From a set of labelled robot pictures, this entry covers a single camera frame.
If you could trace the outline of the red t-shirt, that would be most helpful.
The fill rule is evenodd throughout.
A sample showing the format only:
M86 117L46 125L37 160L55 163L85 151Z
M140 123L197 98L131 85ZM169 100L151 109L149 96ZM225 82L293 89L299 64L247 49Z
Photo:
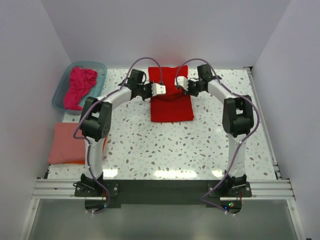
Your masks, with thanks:
M192 101L181 89L176 89L175 77L188 76L188 67L149 67L149 79L159 83L163 77L166 94L152 97L150 100L150 120L154 123L187 122L194 119Z

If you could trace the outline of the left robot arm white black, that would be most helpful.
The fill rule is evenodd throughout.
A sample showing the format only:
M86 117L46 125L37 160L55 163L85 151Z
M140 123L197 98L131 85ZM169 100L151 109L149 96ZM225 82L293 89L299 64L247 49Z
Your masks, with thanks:
M86 170L80 177L83 185L98 190L103 187L103 146L111 129L112 112L137 96L144 100L152 97L152 84L145 72L133 69L118 89L85 100L78 127L85 142Z

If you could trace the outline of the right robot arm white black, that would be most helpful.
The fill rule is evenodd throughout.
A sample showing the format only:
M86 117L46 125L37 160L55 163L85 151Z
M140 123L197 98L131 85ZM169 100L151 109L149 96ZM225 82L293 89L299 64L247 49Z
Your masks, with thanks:
M228 189L246 185L246 142L254 127L255 105L249 95L234 93L207 64L197 67L198 78L178 76L175 84L182 87L186 95L197 97L207 92L223 104L222 127L228 136L228 163L221 187Z

